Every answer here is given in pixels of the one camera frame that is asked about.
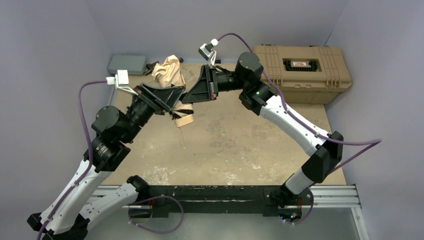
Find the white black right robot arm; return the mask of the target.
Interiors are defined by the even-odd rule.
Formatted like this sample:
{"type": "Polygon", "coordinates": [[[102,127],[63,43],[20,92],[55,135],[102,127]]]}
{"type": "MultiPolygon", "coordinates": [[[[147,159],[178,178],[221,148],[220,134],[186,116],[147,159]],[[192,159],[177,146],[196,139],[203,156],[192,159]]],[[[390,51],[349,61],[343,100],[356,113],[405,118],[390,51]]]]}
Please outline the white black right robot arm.
{"type": "Polygon", "coordinates": [[[278,198],[289,202],[312,184],[322,183],[335,169],[343,153],[339,142],[344,138],[337,131],[329,134],[284,105],[276,89],[261,80],[263,70],[259,57],[252,52],[239,56],[234,71],[203,65],[198,81],[181,101],[184,104],[209,102],[220,92],[241,90],[239,99],[246,109],[275,124],[295,140],[309,159],[280,187],[278,198]]]}

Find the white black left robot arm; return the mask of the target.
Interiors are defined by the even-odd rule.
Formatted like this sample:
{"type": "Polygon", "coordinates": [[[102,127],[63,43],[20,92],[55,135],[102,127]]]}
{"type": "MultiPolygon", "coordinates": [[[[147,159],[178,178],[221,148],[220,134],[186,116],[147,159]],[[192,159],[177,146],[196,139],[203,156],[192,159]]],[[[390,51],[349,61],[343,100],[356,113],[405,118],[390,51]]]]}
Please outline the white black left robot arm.
{"type": "Polygon", "coordinates": [[[31,214],[27,223],[42,240],[82,240],[96,224],[126,205],[147,205],[150,210],[166,203],[167,195],[154,196],[141,177],[130,176],[94,202],[89,202],[98,186],[113,173],[129,154],[132,143],[153,115],[172,110],[185,91],[183,86],[168,88],[146,84],[131,88],[132,100],[126,112],[112,105],[96,114],[87,137],[88,148],[77,171],[57,199],[43,212],[31,214]]]}

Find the beige umbrella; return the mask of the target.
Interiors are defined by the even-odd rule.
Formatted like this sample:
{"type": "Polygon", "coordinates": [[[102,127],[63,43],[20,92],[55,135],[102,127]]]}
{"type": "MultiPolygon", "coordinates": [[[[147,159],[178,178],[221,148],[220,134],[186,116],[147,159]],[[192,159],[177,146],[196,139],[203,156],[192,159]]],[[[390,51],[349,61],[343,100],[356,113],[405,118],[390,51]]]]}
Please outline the beige umbrella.
{"type": "MultiPolygon", "coordinates": [[[[181,66],[175,70],[168,70],[165,73],[157,73],[156,75],[151,74],[153,80],[159,84],[161,88],[179,87],[184,86],[186,88],[186,82],[181,72],[181,66]]],[[[182,131],[182,127],[187,126],[194,122],[194,109],[192,103],[185,104],[185,116],[183,117],[172,117],[175,126],[179,129],[179,143],[180,146],[185,149],[186,143],[182,131]]]]}

